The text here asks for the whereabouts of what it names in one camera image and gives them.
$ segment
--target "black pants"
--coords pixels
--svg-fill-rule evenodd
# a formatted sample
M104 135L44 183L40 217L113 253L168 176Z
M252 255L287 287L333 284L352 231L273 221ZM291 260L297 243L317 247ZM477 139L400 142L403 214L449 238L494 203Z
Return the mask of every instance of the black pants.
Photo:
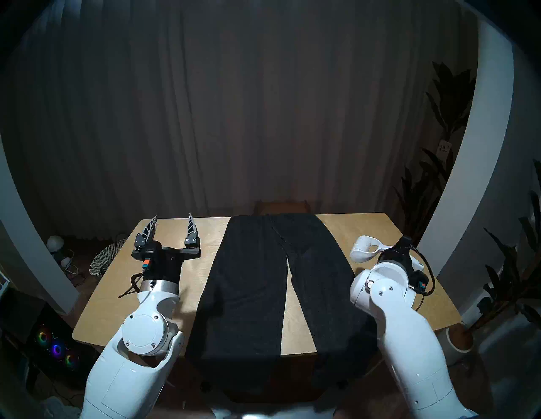
M323 223L309 214L238 216L227 225L186 349L206 379L236 390L265 383L280 357L287 261L318 351L313 385L365 370L377 350L375 322L349 302L353 271Z

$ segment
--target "wooden table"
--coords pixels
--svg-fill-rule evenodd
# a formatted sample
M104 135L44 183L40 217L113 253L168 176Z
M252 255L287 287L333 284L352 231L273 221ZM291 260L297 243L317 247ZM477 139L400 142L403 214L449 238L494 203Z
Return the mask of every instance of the wooden table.
M394 244L401 237L398 228L385 214L326 214L317 216L329 229L346 255L353 271L358 274L363 268L376 263L356 264L349 258L349 251L360 235L377 237L385 244ZM199 298L203 293L210 267L220 246L229 217L196 218L195 223L201 237L201 257L185 261L180 280L180 304L173 314L179 329L189 338ZM141 232L149 220L141 220L115 257L85 307L75 329L77 341L104 347L119 329L124 319L133 312L138 301L135 294L118 299L130 287L130 277L141 272L141 262L131 257L135 235ZM165 218L158 220L155 240L164 246L181 248L186 237L187 218ZM420 297L415 299L414 307ZM419 313L426 317L433 330L446 328L460 322L460 315L439 283L434 294L425 298ZM286 308L283 318L282 355L315 353L314 341L293 286L288 267Z

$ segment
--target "curtain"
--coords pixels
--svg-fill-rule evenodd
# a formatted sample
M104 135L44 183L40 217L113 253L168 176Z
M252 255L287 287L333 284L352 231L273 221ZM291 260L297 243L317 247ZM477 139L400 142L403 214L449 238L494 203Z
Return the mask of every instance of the curtain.
M451 0L55 0L2 71L2 141L61 235L258 200L394 219L439 141L432 61L475 71L476 25Z

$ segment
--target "wicker basket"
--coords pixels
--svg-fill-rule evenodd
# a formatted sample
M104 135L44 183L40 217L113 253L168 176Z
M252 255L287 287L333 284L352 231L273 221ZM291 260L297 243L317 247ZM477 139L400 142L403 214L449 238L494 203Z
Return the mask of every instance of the wicker basket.
M118 240L98 253L90 264L90 274L96 278L101 278L126 240L125 238Z

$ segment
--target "glowing fan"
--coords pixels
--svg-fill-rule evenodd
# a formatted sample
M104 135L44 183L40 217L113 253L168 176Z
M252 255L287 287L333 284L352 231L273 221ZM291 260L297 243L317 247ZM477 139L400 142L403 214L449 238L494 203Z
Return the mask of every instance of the glowing fan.
M52 357L57 360L61 360L64 358L65 352L66 352L66 348L64 346L64 342L62 342L60 339L53 339L52 346L51 346Z
M36 333L37 344L42 348L48 348L51 346L51 340L51 331L47 327L41 326Z
M64 358L64 363L66 367L68 367L70 370L76 370L79 366L79 354L72 350L68 349L66 351L66 357Z

